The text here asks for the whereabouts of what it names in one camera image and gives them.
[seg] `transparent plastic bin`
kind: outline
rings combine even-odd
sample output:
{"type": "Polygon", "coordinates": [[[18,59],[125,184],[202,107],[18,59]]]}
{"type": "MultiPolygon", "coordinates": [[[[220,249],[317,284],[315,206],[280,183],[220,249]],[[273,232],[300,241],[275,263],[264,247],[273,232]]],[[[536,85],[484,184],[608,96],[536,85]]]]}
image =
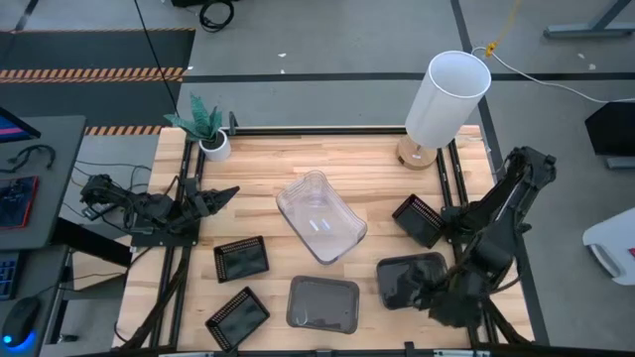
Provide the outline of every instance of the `transparent plastic bin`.
{"type": "Polygon", "coordinates": [[[328,184],[311,171],[276,197],[278,208],[316,259],[332,264],[359,243],[368,230],[328,184]]]}

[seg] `computer mouse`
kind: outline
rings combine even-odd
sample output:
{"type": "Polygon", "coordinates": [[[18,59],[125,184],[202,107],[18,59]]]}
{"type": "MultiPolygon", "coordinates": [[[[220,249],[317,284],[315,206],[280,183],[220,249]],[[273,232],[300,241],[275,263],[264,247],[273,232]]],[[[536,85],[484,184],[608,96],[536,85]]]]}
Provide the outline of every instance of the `computer mouse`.
{"type": "Polygon", "coordinates": [[[33,330],[33,325],[40,310],[37,297],[24,297],[18,300],[2,326],[2,342],[7,347],[21,345],[33,330]]]}

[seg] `yellow and black striped tape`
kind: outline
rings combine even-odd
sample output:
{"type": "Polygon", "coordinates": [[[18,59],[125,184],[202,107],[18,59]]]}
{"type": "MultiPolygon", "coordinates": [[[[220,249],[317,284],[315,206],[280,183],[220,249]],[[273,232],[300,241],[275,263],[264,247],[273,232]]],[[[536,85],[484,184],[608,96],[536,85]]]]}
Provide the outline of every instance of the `yellow and black striped tape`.
{"type": "MultiPolygon", "coordinates": [[[[169,81],[183,81],[181,67],[163,67],[169,81]]],[[[157,67],[144,68],[70,68],[2,69],[0,83],[89,83],[163,80],[157,67]]]]}
{"type": "Polygon", "coordinates": [[[162,125],[121,125],[87,127],[84,135],[158,135],[162,125]]]}

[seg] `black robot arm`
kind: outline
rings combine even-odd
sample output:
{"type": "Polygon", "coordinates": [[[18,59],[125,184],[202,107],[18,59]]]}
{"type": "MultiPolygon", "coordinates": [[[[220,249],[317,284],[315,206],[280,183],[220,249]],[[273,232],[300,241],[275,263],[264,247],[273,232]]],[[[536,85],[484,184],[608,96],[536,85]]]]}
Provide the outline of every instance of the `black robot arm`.
{"type": "Polygon", "coordinates": [[[182,201],[174,201],[162,193],[132,192],[116,184],[108,175],[90,177],[80,194],[81,201],[89,207],[95,203],[114,203],[123,207],[124,229],[131,232],[152,234],[159,230],[180,235],[201,218],[216,214],[240,189],[236,186],[222,191],[201,191],[198,190],[196,178],[186,178],[179,184],[186,192],[182,201]],[[152,227],[135,230],[132,227],[135,214],[150,222],[152,227]]]}
{"type": "Polygon", "coordinates": [[[422,284],[419,306],[430,306],[430,317],[444,325],[464,327],[480,324],[482,309],[514,337],[489,296],[509,288],[519,278],[501,286],[512,267],[522,234],[531,226],[523,223],[538,192],[556,178],[556,159],[536,150],[514,149],[507,157],[507,174],[481,200],[458,210],[444,228],[447,239],[466,248],[445,278],[433,285],[422,284]]]}

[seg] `yellow cable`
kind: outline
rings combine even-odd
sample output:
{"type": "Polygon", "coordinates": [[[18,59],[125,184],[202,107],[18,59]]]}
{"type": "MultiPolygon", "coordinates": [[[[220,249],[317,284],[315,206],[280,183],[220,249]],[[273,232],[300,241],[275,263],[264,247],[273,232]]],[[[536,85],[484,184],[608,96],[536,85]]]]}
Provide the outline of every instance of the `yellow cable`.
{"type": "Polygon", "coordinates": [[[487,45],[485,50],[486,57],[492,56],[494,50],[496,50],[500,42],[503,41],[503,38],[505,38],[505,36],[507,36],[507,33],[512,29],[512,25],[514,25],[514,19],[516,18],[516,14],[518,13],[518,9],[520,8],[520,3],[522,2],[523,0],[516,0],[516,2],[514,2],[512,12],[507,17],[507,24],[505,24],[503,31],[500,33],[500,35],[498,35],[498,39],[496,39],[496,41],[494,41],[493,43],[487,45]]]}

